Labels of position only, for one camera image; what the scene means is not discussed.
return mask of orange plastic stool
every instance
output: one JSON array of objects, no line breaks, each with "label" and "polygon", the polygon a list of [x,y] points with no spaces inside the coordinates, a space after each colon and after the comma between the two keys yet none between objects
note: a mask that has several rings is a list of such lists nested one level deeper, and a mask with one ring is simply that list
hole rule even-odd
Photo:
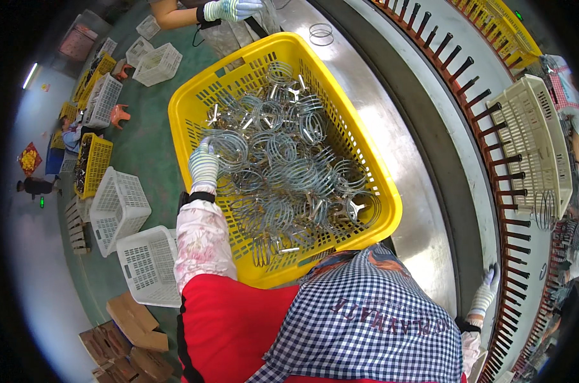
[{"label": "orange plastic stool", "polygon": [[119,81],[127,79],[127,73],[126,73],[127,68],[133,68],[133,66],[130,64],[124,64],[123,67],[121,68],[121,72],[117,73],[115,75],[115,78]]},{"label": "orange plastic stool", "polygon": [[119,121],[122,119],[129,120],[130,114],[123,110],[123,108],[127,108],[127,105],[117,104],[113,108],[113,111],[110,113],[110,122],[113,123],[117,127],[117,129],[123,130],[121,125],[119,125]]}]

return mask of striped glove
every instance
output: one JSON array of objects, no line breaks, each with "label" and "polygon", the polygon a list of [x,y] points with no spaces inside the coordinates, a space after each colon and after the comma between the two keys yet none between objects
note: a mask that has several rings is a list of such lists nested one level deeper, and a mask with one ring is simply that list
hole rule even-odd
[{"label": "striped glove", "polygon": [[236,22],[253,16],[256,11],[262,8],[261,0],[210,1],[204,4],[204,19],[207,21],[224,19]]},{"label": "striped glove", "polygon": [[496,294],[498,293],[498,285],[500,284],[500,266],[495,264],[490,267],[489,272],[485,275],[485,279],[473,298],[473,304],[470,306],[470,314],[477,314],[485,317],[485,311],[492,304]]},{"label": "striped glove", "polygon": [[189,157],[189,174],[191,175],[191,192],[205,191],[211,194],[217,189],[217,171],[219,161],[215,156],[213,145],[209,145],[209,138],[200,142]]}]

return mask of wooden pallet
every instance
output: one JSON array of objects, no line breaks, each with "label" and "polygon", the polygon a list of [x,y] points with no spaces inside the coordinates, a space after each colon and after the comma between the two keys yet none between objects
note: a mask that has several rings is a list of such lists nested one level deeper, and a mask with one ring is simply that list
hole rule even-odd
[{"label": "wooden pallet", "polygon": [[70,203],[68,203],[66,206],[64,214],[67,221],[68,235],[70,236],[70,242],[74,254],[87,254],[91,249],[89,249],[85,242],[85,234],[83,233],[83,228],[85,227],[86,223],[81,219],[79,209],[77,208],[78,204],[79,197],[75,195]]}]

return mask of fluorescent light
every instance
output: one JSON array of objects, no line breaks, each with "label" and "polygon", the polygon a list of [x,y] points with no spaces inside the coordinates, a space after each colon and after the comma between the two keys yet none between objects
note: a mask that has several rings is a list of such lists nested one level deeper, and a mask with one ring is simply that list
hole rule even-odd
[{"label": "fluorescent light", "polygon": [[29,75],[27,75],[27,78],[25,79],[25,82],[23,83],[23,89],[25,89],[25,87],[27,86],[29,79],[32,78],[32,75],[34,74],[34,71],[36,70],[37,66],[38,66],[38,63],[34,63],[34,65],[32,66],[32,70],[29,71]]}]

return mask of blue and white checkered cloth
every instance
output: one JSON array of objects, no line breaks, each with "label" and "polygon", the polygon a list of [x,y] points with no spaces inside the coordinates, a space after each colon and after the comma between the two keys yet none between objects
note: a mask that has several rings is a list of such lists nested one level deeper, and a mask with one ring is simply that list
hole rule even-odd
[{"label": "blue and white checkered cloth", "polygon": [[460,331],[380,244],[338,252],[305,276],[265,364],[247,383],[290,375],[459,382]]}]

